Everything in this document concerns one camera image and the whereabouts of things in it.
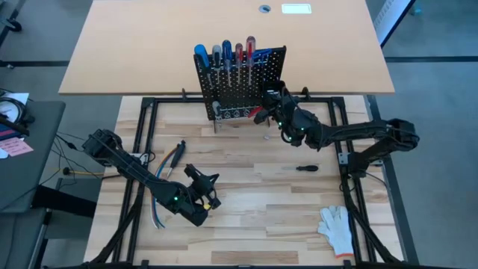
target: white sticker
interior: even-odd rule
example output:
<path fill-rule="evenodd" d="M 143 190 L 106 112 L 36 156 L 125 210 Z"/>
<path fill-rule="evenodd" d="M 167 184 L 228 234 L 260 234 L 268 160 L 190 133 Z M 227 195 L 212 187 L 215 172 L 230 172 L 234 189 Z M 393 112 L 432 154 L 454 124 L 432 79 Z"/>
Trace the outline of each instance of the white sticker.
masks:
<path fill-rule="evenodd" d="M 283 14 L 310 14 L 312 8 L 310 4 L 282 4 Z"/>

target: wooden table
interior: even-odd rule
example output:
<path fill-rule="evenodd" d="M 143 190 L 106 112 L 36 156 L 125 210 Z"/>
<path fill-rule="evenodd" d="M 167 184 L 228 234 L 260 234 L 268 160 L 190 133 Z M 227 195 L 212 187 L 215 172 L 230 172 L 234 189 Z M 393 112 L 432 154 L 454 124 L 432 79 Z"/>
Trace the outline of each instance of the wooden table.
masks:
<path fill-rule="evenodd" d="M 311 13 L 284 14 L 287 3 Z M 364 0 L 137 0 L 93 1 L 59 93 L 200 93 L 194 46 L 246 48 L 250 35 L 257 49 L 287 46 L 282 80 L 292 92 L 394 92 Z"/>
<path fill-rule="evenodd" d="M 115 132 L 126 151 L 132 151 L 140 111 L 140 96 L 123 97 Z M 350 123 L 368 121 L 362 96 L 346 96 Z M 300 104 L 330 124 L 325 104 Z M 144 137 L 146 140 L 146 121 Z M 265 140 L 265 134 L 271 136 Z M 187 142 L 184 157 L 170 180 L 189 184 L 185 164 L 194 164 L 206 175 L 219 173 L 217 195 L 222 205 L 210 212 L 201 227 L 157 205 L 166 229 L 156 230 L 150 220 L 150 193 L 141 213 L 134 263 L 148 259 L 151 265 L 340 265 L 326 239 L 317 233 L 319 210 L 343 205 L 339 191 L 338 162 L 333 146 L 319 152 L 307 146 L 295 148 L 279 138 L 276 124 L 256 126 L 252 120 L 225 121 L 215 134 L 204 104 L 160 104 L 152 150 L 157 158 L 149 165 L 156 171 L 160 160 L 176 144 Z M 357 151 L 372 140 L 354 143 Z M 319 171 L 295 171 L 295 166 L 318 164 Z M 369 172 L 382 178 L 379 168 Z M 107 173 L 115 174 L 114 169 Z M 361 180 L 372 229 L 397 258 L 402 258 L 397 230 L 384 185 L 367 177 Z M 103 181 L 85 261 L 91 260 L 113 235 L 119 220 L 123 178 Z M 128 232 L 123 241 L 125 259 Z M 362 255 L 366 258 L 364 240 Z"/>

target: gray desk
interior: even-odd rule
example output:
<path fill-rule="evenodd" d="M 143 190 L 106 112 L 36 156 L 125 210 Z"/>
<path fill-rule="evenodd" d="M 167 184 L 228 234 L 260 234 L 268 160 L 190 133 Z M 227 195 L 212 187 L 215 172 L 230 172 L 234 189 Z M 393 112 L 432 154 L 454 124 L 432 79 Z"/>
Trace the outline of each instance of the gray desk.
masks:
<path fill-rule="evenodd" d="M 63 102 L 28 102 L 28 111 L 35 122 L 28 130 L 25 142 L 34 149 L 16 157 L 0 159 L 0 208 L 37 186 L 52 148 L 53 140 L 65 109 Z M 2 213 L 20 213 L 29 210 L 35 190 L 19 198 Z"/>

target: glove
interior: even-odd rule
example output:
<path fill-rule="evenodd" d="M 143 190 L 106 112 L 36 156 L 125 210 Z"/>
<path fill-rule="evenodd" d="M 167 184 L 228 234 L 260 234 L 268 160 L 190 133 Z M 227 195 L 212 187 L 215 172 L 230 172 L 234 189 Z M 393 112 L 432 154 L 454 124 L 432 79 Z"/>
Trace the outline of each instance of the glove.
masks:
<path fill-rule="evenodd" d="M 317 231 L 326 236 L 334 248 L 335 258 L 353 256 L 352 234 L 349 228 L 349 215 L 344 206 L 331 205 L 320 210 L 322 221 Z"/>

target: pegboard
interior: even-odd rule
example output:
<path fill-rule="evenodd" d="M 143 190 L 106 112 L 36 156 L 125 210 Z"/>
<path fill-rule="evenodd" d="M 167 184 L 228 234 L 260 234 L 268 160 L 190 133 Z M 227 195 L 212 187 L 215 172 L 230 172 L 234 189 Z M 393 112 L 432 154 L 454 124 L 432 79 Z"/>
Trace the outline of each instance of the pegboard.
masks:
<path fill-rule="evenodd" d="M 206 72 L 201 70 L 198 59 L 194 55 L 194 64 L 196 65 L 202 97 L 208 112 L 208 119 L 216 119 L 212 108 L 212 102 L 214 101 L 220 103 L 222 119 L 246 117 L 252 109 L 261 105 L 262 82 L 280 80 L 286 51 L 285 46 L 274 48 L 270 55 L 264 59 L 255 59 L 254 67 L 251 70 L 251 85 L 249 85 L 249 68 L 246 67 L 246 52 L 243 53 L 242 57 L 240 81 L 238 81 L 235 57 L 232 59 L 232 68 L 229 73 L 231 86 L 228 83 L 228 73 L 224 69 L 223 61 L 221 61 L 219 75 L 214 68 L 209 71 L 213 87 L 211 87 Z M 208 55 L 208 58 L 212 66 L 212 55 Z"/>

